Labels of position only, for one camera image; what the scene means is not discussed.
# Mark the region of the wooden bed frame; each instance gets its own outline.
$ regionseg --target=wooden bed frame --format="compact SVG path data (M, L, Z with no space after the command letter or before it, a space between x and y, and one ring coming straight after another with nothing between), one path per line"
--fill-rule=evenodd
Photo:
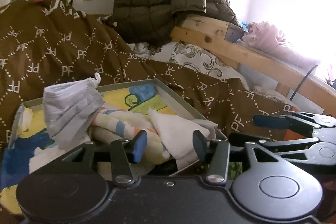
M305 76L304 72L227 41L226 37L230 35L231 30L230 25L213 18L189 15L180 26L174 27L170 36L175 42L194 44L210 51L234 69L237 69L239 64L244 64L273 78L278 82L276 91L285 97L290 89L296 89ZM320 79L309 76L298 93L323 108L323 114L336 117L336 90Z

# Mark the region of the white towel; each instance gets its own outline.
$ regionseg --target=white towel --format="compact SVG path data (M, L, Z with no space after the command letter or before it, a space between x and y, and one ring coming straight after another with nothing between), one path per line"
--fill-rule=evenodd
M183 119L176 115L158 113L149 109L148 115L163 145L176 159L177 168L180 170L197 160L193 147L193 132L199 130L206 138L210 131L197 123Z
M77 144L72 144L73 146L68 146L66 149L62 149L58 144L47 147L46 149L41 149L37 147L34 150L34 157L29 160L29 174L33 173L42 166L45 166L49 162L57 159L71 149L81 145L82 143L89 142L91 139L89 136L84 136Z

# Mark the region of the striped cloth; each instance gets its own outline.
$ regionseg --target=striped cloth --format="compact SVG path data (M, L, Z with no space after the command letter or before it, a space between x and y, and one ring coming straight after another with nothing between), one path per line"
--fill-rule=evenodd
M170 157L151 120L141 113L130 112L105 103L93 119L92 125L105 128L111 134L128 140L132 140L140 130L146 130L147 147L144 157L154 164L162 164Z

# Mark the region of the black cable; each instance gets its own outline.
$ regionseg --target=black cable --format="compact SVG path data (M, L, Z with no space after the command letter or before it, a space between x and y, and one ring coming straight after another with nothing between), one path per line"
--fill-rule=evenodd
M296 87L296 89L294 90L294 93L292 94L290 100L293 100L295 94L297 94L297 92L299 91L300 87L302 86L303 82L308 78L308 76L311 74L311 72L317 67L318 65L315 65L314 67L312 67L310 69L310 71L306 74L306 76L302 79L302 81L299 83L299 85Z
M331 86L333 89L336 89L336 80L327 80L327 84Z

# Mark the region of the dotted pattern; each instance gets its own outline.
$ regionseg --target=dotted pattern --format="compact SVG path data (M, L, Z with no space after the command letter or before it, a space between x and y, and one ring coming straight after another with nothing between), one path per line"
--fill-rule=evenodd
M239 79L219 80L180 64L138 57L114 30L93 16L68 12L72 9L69 6L67 13L59 7L48 11L45 7L54 8L55 0L45 0L41 7L18 3L30 6L34 14L19 16L7 13L9 10L2 14L15 23L0 30L1 46L6 45L0 52L0 132L4 132L0 141L10 135L6 132L11 129L21 102L42 97L45 86L93 77L97 71L101 85L157 78L218 124L224 134L233 132L232 124L239 121L244 124L243 127L238 123L241 132L272 134L279 139L273 130L270 133L268 129L255 128L252 117L261 109L285 114L284 105L273 101L269 105L269 99L245 93Z

